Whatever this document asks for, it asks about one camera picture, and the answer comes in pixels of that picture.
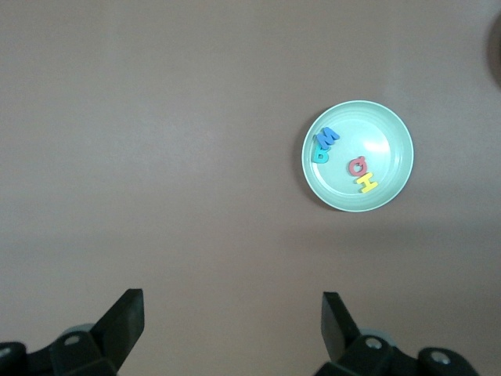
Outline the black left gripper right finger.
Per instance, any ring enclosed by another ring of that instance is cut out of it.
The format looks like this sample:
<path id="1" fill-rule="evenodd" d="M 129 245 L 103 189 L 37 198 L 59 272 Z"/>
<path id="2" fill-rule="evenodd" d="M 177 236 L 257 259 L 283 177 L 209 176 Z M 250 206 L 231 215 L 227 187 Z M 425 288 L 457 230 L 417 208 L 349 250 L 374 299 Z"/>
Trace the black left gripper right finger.
<path id="1" fill-rule="evenodd" d="M 330 361 L 321 375 L 387 375 L 393 347 L 373 333 L 363 334 L 337 292 L 325 292 L 322 299 L 321 334 Z"/>

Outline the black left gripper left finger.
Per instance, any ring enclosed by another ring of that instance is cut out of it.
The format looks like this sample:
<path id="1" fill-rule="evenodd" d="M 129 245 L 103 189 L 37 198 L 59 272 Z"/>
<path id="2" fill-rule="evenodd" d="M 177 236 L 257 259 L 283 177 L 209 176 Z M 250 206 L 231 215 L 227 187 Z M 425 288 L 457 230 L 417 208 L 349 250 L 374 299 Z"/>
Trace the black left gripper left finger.
<path id="1" fill-rule="evenodd" d="M 128 289 L 90 329 L 50 346 L 55 375 L 117 375 L 145 327 L 141 289 Z"/>

